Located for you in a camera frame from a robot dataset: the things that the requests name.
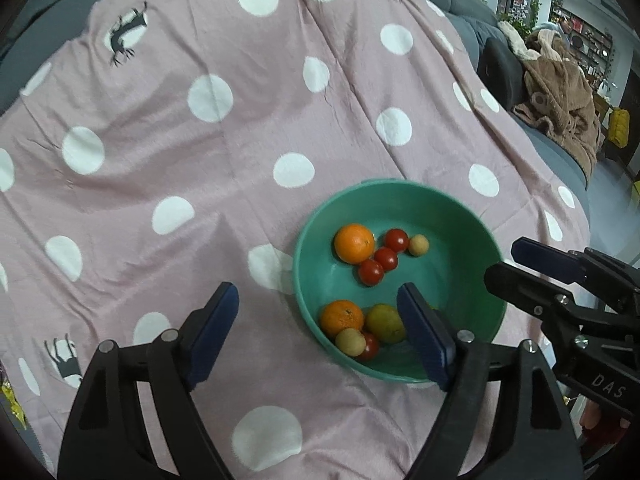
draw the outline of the metal bolt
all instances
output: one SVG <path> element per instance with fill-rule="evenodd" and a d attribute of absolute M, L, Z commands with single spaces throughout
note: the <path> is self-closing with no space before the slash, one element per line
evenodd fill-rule
<path fill-rule="evenodd" d="M 460 330 L 460 332 L 458 332 L 458 339 L 463 343 L 471 343 L 475 338 L 476 336 L 471 330 Z"/>
<path fill-rule="evenodd" d="M 581 348 L 582 350 L 584 350 L 585 348 L 587 348 L 587 345 L 589 344 L 589 340 L 582 334 L 578 334 L 574 339 L 574 343 L 578 348 Z"/>
<path fill-rule="evenodd" d="M 538 350 L 538 345 L 536 345 L 536 342 L 531 339 L 525 339 L 521 345 L 530 354 L 535 354 L 536 350 Z"/>
<path fill-rule="evenodd" d="M 170 328 L 161 333 L 160 339 L 165 343 L 170 343 L 178 339 L 178 331 L 175 328 Z"/>
<path fill-rule="evenodd" d="M 111 339 L 106 339 L 98 345 L 98 350 L 103 354 L 108 354 L 113 350 L 113 341 Z"/>

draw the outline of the red cherry tomato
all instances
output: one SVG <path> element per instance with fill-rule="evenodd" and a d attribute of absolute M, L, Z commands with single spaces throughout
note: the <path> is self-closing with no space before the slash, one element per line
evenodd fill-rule
<path fill-rule="evenodd" d="M 385 247 L 403 253 L 409 246 L 409 237 L 402 229 L 389 229 L 385 235 Z"/>
<path fill-rule="evenodd" d="M 364 260 L 358 267 L 358 276 L 365 285 L 374 286 L 385 277 L 385 269 L 376 260 Z"/>
<path fill-rule="evenodd" d="M 367 345 L 364 347 L 364 352 L 360 354 L 357 359 L 358 361 L 371 361 L 376 355 L 378 355 L 380 343 L 373 334 L 363 332 L 362 335 L 364 336 L 364 340 L 367 342 Z"/>
<path fill-rule="evenodd" d="M 380 247 L 373 255 L 373 259 L 382 265 L 385 272 L 394 270 L 398 266 L 398 255 L 388 247 Z"/>

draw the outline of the fluffy brown blanket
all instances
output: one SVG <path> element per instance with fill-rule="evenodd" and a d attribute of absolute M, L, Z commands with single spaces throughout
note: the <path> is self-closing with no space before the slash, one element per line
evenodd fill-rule
<path fill-rule="evenodd" d="M 530 44 L 537 46 L 537 50 L 540 47 L 535 41 Z M 564 148 L 580 165 L 588 182 L 600 142 L 600 121 L 593 94 L 561 38 L 555 38 L 553 49 L 562 60 L 541 56 L 522 61 L 529 101 L 516 105 L 513 111 Z"/>

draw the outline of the yellow-green fruit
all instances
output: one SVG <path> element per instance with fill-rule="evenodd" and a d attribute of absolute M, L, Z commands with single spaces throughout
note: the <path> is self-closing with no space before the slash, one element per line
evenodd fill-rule
<path fill-rule="evenodd" d="M 354 328 L 345 328 L 335 337 L 335 345 L 343 354 L 350 357 L 357 357 L 364 352 L 367 340 Z"/>
<path fill-rule="evenodd" d="M 389 304 L 379 303 L 374 305 L 364 325 L 380 341 L 387 344 L 395 344 L 404 341 L 406 332 L 398 311 Z"/>
<path fill-rule="evenodd" d="M 429 241 L 424 235 L 415 235 L 409 240 L 409 252 L 413 256 L 422 256 L 429 250 Z"/>

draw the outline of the bowl rim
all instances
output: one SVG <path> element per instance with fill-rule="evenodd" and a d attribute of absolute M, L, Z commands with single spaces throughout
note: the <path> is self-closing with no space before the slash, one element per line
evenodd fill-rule
<path fill-rule="evenodd" d="M 318 215 L 324 210 L 324 208 L 326 206 L 328 206 L 329 204 L 331 204 L 332 202 L 334 202 L 335 200 L 340 199 L 341 197 L 343 197 L 344 195 L 353 192 L 357 189 L 361 189 L 364 187 L 369 187 L 369 186 L 378 186 L 380 184 L 399 184 L 402 186 L 411 186 L 411 187 L 419 187 L 421 189 L 425 189 L 431 192 L 435 192 L 445 198 L 448 198 L 449 200 L 455 202 L 456 204 L 458 204 L 460 207 L 462 207 L 462 209 L 465 209 L 469 214 L 471 214 L 477 221 L 478 223 L 482 226 L 482 228 L 485 230 L 486 234 L 489 235 L 489 238 L 491 239 L 492 243 L 494 244 L 494 247 L 500 257 L 500 261 L 502 261 L 502 251 L 500 250 L 500 246 L 496 243 L 495 241 L 495 237 L 494 234 L 489 231 L 489 229 L 484 225 L 484 222 L 482 222 L 482 220 L 480 219 L 480 217 L 478 215 L 476 215 L 475 212 L 473 212 L 471 209 L 469 209 L 466 205 L 464 205 L 462 202 L 460 202 L 460 200 L 456 199 L 455 197 L 452 197 L 451 195 L 444 193 L 443 191 L 436 189 L 434 187 L 430 187 L 430 186 L 425 186 L 424 184 L 420 184 L 419 182 L 414 182 L 412 180 L 404 180 L 404 179 L 400 179 L 400 178 L 378 178 L 378 179 L 371 179 L 371 180 L 364 180 L 359 184 L 354 184 L 354 186 L 349 186 L 333 195 L 331 195 L 327 200 L 325 200 L 324 202 L 322 202 L 318 207 L 316 207 L 314 209 L 314 211 L 311 213 L 311 215 L 309 215 L 309 217 L 306 220 L 306 223 L 304 225 L 304 227 L 302 228 L 302 231 L 300 231 L 300 234 L 298 235 L 298 240 L 296 241 L 296 248 L 294 250 L 294 254 L 293 254 L 293 262 L 292 262 L 292 267 L 291 267 L 291 278 L 293 281 L 293 287 L 294 287 L 294 292 L 295 292 L 295 297 L 296 297 L 296 303 L 298 304 L 298 309 L 300 311 L 300 314 L 302 314 L 302 318 L 304 319 L 306 325 L 309 327 L 309 329 L 311 330 L 311 332 L 314 334 L 314 336 L 316 336 L 316 339 L 319 341 L 319 343 L 329 352 L 329 354 L 331 354 L 331 356 L 337 360 L 340 364 L 343 365 L 348 365 L 349 367 L 353 368 L 354 370 L 356 370 L 357 372 L 360 372 L 362 374 L 365 374 L 369 377 L 373 377 L 375 379 L 379 379 L 379 380 L 384 380 L 384 381 L 393 381 L 393 382 L 398 382 L 398 383 L 409 383 L 409 384 L 424 384 L 424 383 L 431 383 L 432 381 L 428 380 L 428 379 L 416 379 L 413 377 L 405 377 L 405 376 L 401 376 L 401 375 L 395 375 L 395 374 L 389 374 L 387 372 L 379 372 L 377 370 L 373 370 L 372 368 L 369 368 L 367 366 L 365 366 L 364 364 L 361 364 L 360 362 L 356 361 L 356 359 L 353 359 L 345 354 L 343 354 L 342 352 L 340 352 L 335 345 L 331 342 L 331 340 L 324 334 L 324 332 L 322 332 L 322 330 L 320 329 L 320 327 L 318 326 L 318 324 L 316 323 L 316 320 L 313 319 L 313 317 L 311 316 L 311 314 L 309 313 L 309 309 L 306 306 L 306 302 L 303 299 L 302 296 L 302 288 L 300 287 L 300 280 L 298 279 L 298 275 L 300 273 L 299 270 L 299 263 L 300 263 L 300 253 L 302 252 L 302 244 L 303 241 L 306 238 L 306 234 L 309 231 L 309 229 L 311 228 L 311 225 L 313 224 L 313 222 L 316 220 L 316 218 L 318 217 Z M 500 327 L 502 326 L 502 323 L 504 322 L 504 316 L 506 314 L 507 311 L 507 303 L 506 301 L 502 302 L 502 313 L 500 315 L 500 323 L 497 324 L 497 327 L 494 330 L 494 334 L 491 337 L 491 341 L 493 341 L 496 337 L 496 335 L 498 334 Z"/>

